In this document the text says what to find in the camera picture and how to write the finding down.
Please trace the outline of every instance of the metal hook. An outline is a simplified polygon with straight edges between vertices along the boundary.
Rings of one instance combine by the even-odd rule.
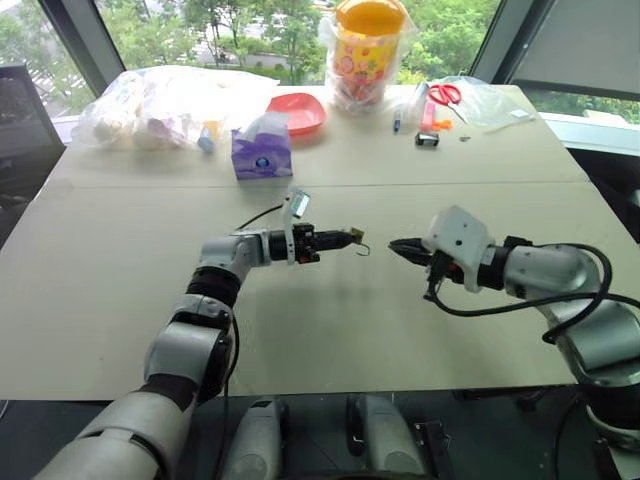
[[[367,245],[366,243],[362,243],[362,242],[360,242],[358,245],[362,245],[367,250],[366,250],[366,253],[356,252],[356,255],[359,255],[361,257],[368,257],[369,255],[371,255],[371,247],[369,245]]]

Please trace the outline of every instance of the gray floor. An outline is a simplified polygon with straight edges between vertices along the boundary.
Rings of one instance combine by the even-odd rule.
[[[450,392],[395,393],[409,420],[440,420],[451,436],[449,453],[456,480],[551,478],[549,447],[558,418],[575,391],[559,388],[543,398],[538,411],[518,411],[508,396],[461,402]],[[363,471],[362,458],[346,447],[346,395],[282,397],[290,408],[285,449],[286,476],[319,471]],[[229,437],[253,398],[230,400]],[[101,409],[100,404],[13,402],[0,421],[3,479],[26,479],[39,471]],[[222,401],[201,406],[184,450],[179,479],[210,479],[218,448]],[[560,480],[597,476],[590,443],[595,432],[583,410],[570,417],[560,445]]]

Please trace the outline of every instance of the red plate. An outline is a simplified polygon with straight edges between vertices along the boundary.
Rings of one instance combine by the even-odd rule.
[[[289,114],[287,128],[291,136],[311,133],[327,120],[327,113],[320,102],[308,93],[290,93],[274,97],[267,111]]]

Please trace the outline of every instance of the black cable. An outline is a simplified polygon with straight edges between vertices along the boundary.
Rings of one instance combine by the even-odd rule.
[[[497,315],[500,313],[523,310],[525,308],[540,307],[542,305],[548,305],[550,303],[591,299],[591,302],[589,302],[589,305],[587,305],[584,309],[582,309],[578,314],[576,314],[566,322],[563,322],[560,325],[554,328],[551,328],[550,330],[548,330],[543,334],[542,340],[550,344],[555,344],[555,340],[558,335],[560,335],[562,332],[564,332],[568,328],[584,320],[596,308],[598,308],[598,306],[602,303],[604,299],[616,300],[622,303],[635,306],[636,308],[640,308],[640,302],[638,302],[637,300],[634,300],[629,297],[624,297],[622,295],[609,294],[609,287],[611,286],[611,280],[613,278],[613,270],[611,267],[611,262],[609,261],[609,259],[604,253],[602,253],[600,250],[590,245],[582,245],[578,243],[567,243],[564,245],[589,251],[598,257],[598,259],[602,263],[603,279],[602,279],[600,288],[598,289],[597,292],[567,293],[564,295],[555,295],[553,297],[539,298],[536,300],[528,300],[525,302],[515,303],[511,305],[504,305],[501,307],[485,308],[485,309],[479,309],[479,310],[456,310],[442,303],[442,301],[438,298],[438,294],[437,294],[438,282],[432,281],[429,283],[429,288],[427,290],[428,295],[426,296],[426,298],[427,300],[430,300],[433,303],[435,303],[438,308],[445,311],[446,313],[449,313],[450,315],[456,315],[458,317],[481,317],[484,315]]]
[[[217,480],[220,475],[220,466],[222,464],[222,458],[224,457],[226,436],[227,436],[227,428],[229,424],[229,379],[233,372],[236,370],[236,365],[238,364],[238,357],[240,356],[240,331],[238,329],[238,321],[236,320],[235,314],[231,317],[231,326],[233,328],[233,336],[234,336],[234,351],[233,351],[233,359],[231,360],[231,364],[229,365],[229,373],[227,374],[227,379],[224,382],[224,404],[222,407],[222,434],[220,435],[220,446],[218,447],[218,456],[216,457],[216,463],[213,467],[213,476],[212,480]]]
[[[224,394],[223,394],[223,407],[222,407],[222,433],[220,435],[220,446],[218,447],[218,456],[216,457],[216,463],[213,467],[213,475],[212,480],[217,480],[218,475],[220,473],[220,465],[222,463],[222,457],[224,455],[224,447],[226,443],[227,436],[227,424],[229,418],[229,382],[226,381],[224,383]]]
[[[613,280],[613,268],[611,267],[611,262],[609,261],[609,258],[600,250],[592,247],[591,245],[584,245],[582,243],[566,243],[565,245],[590,252],[598,257],[598,260],[600,260],[600,263],[602,264],[602,283],[600,284],[600,288],[598,289],[596,296],[593,297],[593,300],[591,300],[589,305],[587,305],[578,314],[571,317],[569,320],[562,322],[560,325],[556,325],[553,328],[550,328],[542,335],[542,340],[552,345],[556,343],[556,338],[558,337],[558,335],[565,332],[568,328],[571,328],[583,321],[585,318],[591,315],[591,313],[593,313],[596,308],[600,306],[607,293],[609,293],[611,280]]]
[[[579,405],[580,405],[580,394],[576,394],[571,399],[571,402],[569,403],[569,405],[567,405],[567,407],[562,412],[562,415],[560,416],[560,420],[558,421],[558,425],[556,426],[556,431],[553,435],[553,443],[551,444],[551,451],[549,452],[552,480],[560,480],[559,453],[560,453],[560,440],[562,439],[562,432],[564,431],[564,427],[566,426],[567,421],[571,416],[571,413]]]
[[[485,308],[482,310],[456,310],[454,308],[448,307],[442,300],[438,298],[438,294],[435,291],[435,284],[429,285],[429,298],[428,300],[432,301],[436,304],[436,306],[450,314],[455,315],[456,317],[482,317],[484,315],[496,315],[499,313],[507,313],[514,312],[516,310],[524,310],[525,308],[531,307],[540,307],[542,305],[548,305],[550,303],[559,303],[559,302],[571,302],[573,300],[587,300],[593,299],[597,295],[596,292],[584,292],[584,293],[567,293],[566,295],[558,295],[555,297],[547,297],[547,298],[539,298],[537,300],[529,300],[527,302],[514,303],[512,305],[504,305],[502,307],[495,308]],[[605,300],[613,300],[615,302],[625,303],[627,305],[631,305],[640,310],[640,301],[635,298],[625,297],[624,295],[618,295],[615,293],[607,293],[604,296]]]
[[[253,222],[255,222],[256,220],[258,220],[259,218],[264,217],[265,215],[271,213],[271,212],[275,212],[276,210],[280,210],[282,208],[282,205],[276,205],[275,207],[271,207],[267,210],[265,210],[262,213],[259,213],[258,215],[256,215],[255,217],[247,220],[246,222],[244,222],[242,225],[240,225],[238,228],[236,228],[236,230],[242,230],[244,227],[251,225]]]

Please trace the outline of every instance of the red scissors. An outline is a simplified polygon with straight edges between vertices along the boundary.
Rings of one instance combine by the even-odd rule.
[[[445,83],[443,85],[432,85],[429,88],[429,98],[440,105],[449,107],[451,110],[456,112],[456,115],[458,115],[464,123],[469,123],[458,107],[460,100],[462,100],[462,94],[455,85],[451,85],[449,83]]]

